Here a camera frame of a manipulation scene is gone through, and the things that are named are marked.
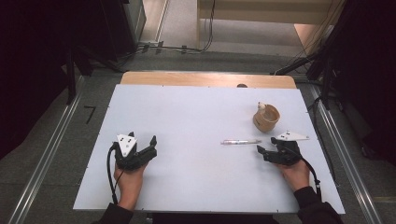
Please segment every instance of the pen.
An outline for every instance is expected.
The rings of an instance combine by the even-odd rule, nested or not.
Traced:
[[[224,140],[220,142],[222,145],[247,145],[247,144],[259,144],[261,140],[249,139],[249,140]]]

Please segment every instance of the human hand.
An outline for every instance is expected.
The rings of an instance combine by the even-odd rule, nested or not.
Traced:
[[[280,164],[275,164],[275,166],[282,172],[293,192],[309,186],[309,168],[304,161],[299,160],[291,166]]]
[[[142,167],[134,171],[121,170],[117,166],[114,170],[114,179],[119,179],[118,186],[120,188],[120,201],[118,206],[134,211],[140,190],[143,185],[143,173],[146,169],[146,163]]]

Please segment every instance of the black cable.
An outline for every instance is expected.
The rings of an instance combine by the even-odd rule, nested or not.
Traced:
[[[322,84],[317,83],[316,81],[310,81],[310,80],[295,80],[294,81],[296,84],[308,84],[308,85],[315,85],[315,86],[322,86]]]
[[[318,111],[318,103],[320,102],[321,96],[319,96],[317,99],[315,99],[314,103],[308,107],[308,111],[312,108],[313,109],[313,125],[314,125],[314,129],[315,132],[317,133],[318,137],[319,137],[319,141],[322,144],[322,149],[323,152],[325,154],[325,159],[327,161],[327,163],[329,164],[329,168],[331,170],[332,173],[332,180],[336,183],[335,181],[335,171],[334,171],[334,165],[332,164],[332,159],[330,157],[329,151],[326,148],[326,145],[324,144],[324,140],[323,140],[323,136],[318,128],[318,119],[317,119],[317,111]]]
[[[119,184],[119,180],[120,180],[121,176],[123,175],[123,172],[124,172],[124,171],[125,171],[125,170],[122,170],[122,171],[121,171],[121,174],[120,174],[119,177],[117,178],[116,185],[114,186],[114,189],[117,188],[117,185]]]
[[[294,150],[292,150],[288,147],[282,146],[282,148],[285,148],[288,152],[297,156],[300,160],[305,162],[306,166],[308,167],[309,171],[311,171],[312,176],[314,177],[315,187],[317,189],[317,195],[318,195],[319,199],[321,200],[320,180],[318,180],[317,173],[315,172],[314,167],[306,159],[304,159],[304,157],[301,154],[296,153]]]
[[[136,49],[135,52],[129,53],[129,54],[126,54],[126,55],[120,57],[119,59],[124,59],[124,60],[121,63],[117,63],[116,66],[123,67],[132,56],[134,56],[138,53],[141,53],[141,52],[142,52],[142,49]],[[106,66],[100,66],[100,65],[96,65],[96,64],[91,64],[91,66],[93,66],[95,68],[107,68]]]
[[[107,177],[108,177],[108,182],[110,183],[110,188],[111,188],[111,197],[113,199],[113,203],[114,204],[118,204],[119,200],[117,199],[117,195],[116,195],[116,189],[115,187],[113,187],[113,180],[111,178],[111,172],[110,172],[110,156],[111,156],[111,152],[115,149],[117,143],[113,143],[113,146],[111,146],[111,148],[108,150],[107,153]]]
[[[210,13],[210,19],[209,19],[209,39],[206,42],[206,45],[204,46],[203,49],[190,49],[190,48],[178,48],[178,47],[156,47],[156,46],[148,46],[148,49],[173,49],[173,50],[178,50],[183,53],[202,53],[204,51],[207,51],[210,46],[212,45],[213,41],[213,20],[215,16],[215,7],[216,7],[216,0],[213,0],[213,5]]]
[[[319,28],[320,28],[320,27],[324,24],[324,22],[329,18],[330,9],[332,8],[332,4],[333,4],[333,0],[332,0],[332,2],[331,2],[331,4],[330,4],[329,8],[327,9],[326,18],[322,21],[322,23],[320,24]],[[326,26],[329,25],[329,23],[332,21],[334,15],[335,15],[335,12],[337,11],[337,9],[338,9],[340,6],[341,6],[341,1],[338,3],[338,5],[337,5],[337,7],[335,8],[333,14],[330,16],[330,19],[329,19],[328,22],[326,23]],[[314,32],[314,34],[312,35],[312,38],[311,38],[311,40],[309,41],[309,43],[307,44],[306,48],[304,48],[303,50],[301,50],[300,52],[298,52],[296,55],[294,55],[294,57],[292,57],[291,59],[289,59],[289,61],[286,63],[286,65],[283,66],[282,68],[285,68],[285,67],[289,66],[290,61],[293,60],[293,59],[294,59],[293,63],[295,63],[297,60],[300,59],[300,56],[305,52],[305,50],[306,50],[307,48],[309,48],[309,47],[311,47],[312,45],[316,44],[318,41],[321,41],[321,38],[318,38],[316,41],[314,41],[314,42],[312,43],[312,41],[314,40],[314,37],[315,37],[315,36],[317,35],[317,33],[318,33],[319,28],[318,28],[318,29]]]
[[[309,68],[306,67],[306,64],[304,64],[303,67],[305,68],[306,72],[308,72]]]
[[[216,0],[213,0],[212,11],[210,13],[210,23],[209,23],[209,39],[207,40],[206,46],[203,48],[203,51],[209,49],[210,45],[212,45],[213,41],[213,19],[215,17],[215,7]]]

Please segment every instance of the sleeve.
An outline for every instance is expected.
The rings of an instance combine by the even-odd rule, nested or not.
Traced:
[[[322,203],[311,187],[305,187],[294,192],[294,197],[300,205],[298,217],[304,224],[340,224],[340,216],[329,203]]]
[[[114,203],[109,203],[102,218],[92,224],[128,224],[133,216],[133,212],[116,206]]]

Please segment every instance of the white table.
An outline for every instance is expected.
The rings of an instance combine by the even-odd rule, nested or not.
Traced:
[[[259,101],[274,105],[281,115],[266,134],[252,122]],[[275,150],[270,137],[286,130],[310,136],[299,142],[302,154],[317,171],[323,201],[344,214],[298,90],[145,85],[115,89],[74,209],[106,209],[111,202],[106,154],[118,133],[134,132],[138,150],[147,147],[154,134],[158,141],[158,156],[145,171],[136,210],[295,213],[298,204],[289,186],[255,145],[219,143],[227,138],[258,138],[263,140],[261,146]]]

